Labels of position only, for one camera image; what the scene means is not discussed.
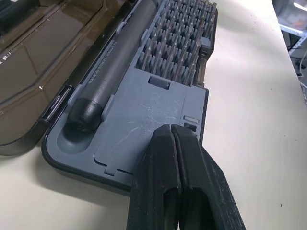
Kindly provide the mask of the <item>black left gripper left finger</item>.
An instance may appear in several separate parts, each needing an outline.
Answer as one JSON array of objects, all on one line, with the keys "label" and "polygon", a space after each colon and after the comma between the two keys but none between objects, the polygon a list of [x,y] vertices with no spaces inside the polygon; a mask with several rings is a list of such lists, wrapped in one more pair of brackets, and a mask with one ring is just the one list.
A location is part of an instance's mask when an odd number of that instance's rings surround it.
[{"label": "black left gripper left finger", "polygon": [[175,230],[181,193],[177,150],[170,125],[154,131],[133,175],[130,230]]}]

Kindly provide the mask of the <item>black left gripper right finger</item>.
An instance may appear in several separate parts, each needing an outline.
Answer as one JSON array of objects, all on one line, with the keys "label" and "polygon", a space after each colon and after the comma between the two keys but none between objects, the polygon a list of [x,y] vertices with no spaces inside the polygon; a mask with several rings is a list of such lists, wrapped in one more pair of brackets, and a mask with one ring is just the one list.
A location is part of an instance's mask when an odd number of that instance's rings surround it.
[{"label": "black left gripper right finger", "polygon": [[225,175],[196,135],[171,127],[177,148],[181,182],[179,227],[182,230],[244,230]]}]

